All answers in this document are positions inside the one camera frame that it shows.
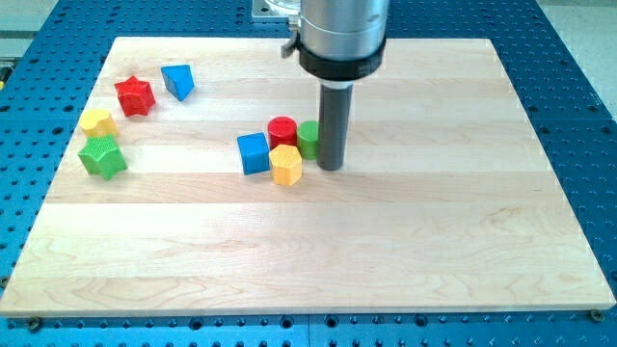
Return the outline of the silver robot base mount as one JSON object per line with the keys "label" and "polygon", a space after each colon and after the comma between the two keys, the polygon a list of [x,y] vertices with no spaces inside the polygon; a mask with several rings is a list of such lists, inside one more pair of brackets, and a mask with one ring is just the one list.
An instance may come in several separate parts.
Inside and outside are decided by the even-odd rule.
{"label": "silver robot base mount", "polygon": [[252,0],[251,3],[252,22],[287,22],[301,8],[300,0]]}

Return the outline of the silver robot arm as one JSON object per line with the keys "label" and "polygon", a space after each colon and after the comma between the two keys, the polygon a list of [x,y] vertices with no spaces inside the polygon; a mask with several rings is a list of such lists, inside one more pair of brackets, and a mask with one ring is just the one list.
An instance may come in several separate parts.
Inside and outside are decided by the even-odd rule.
{"label": "silver robot arm", "polygon": [[375,72],[386,46],[389,0],[301,0],[289,19],[285,59],[326,83],[351,83]]}

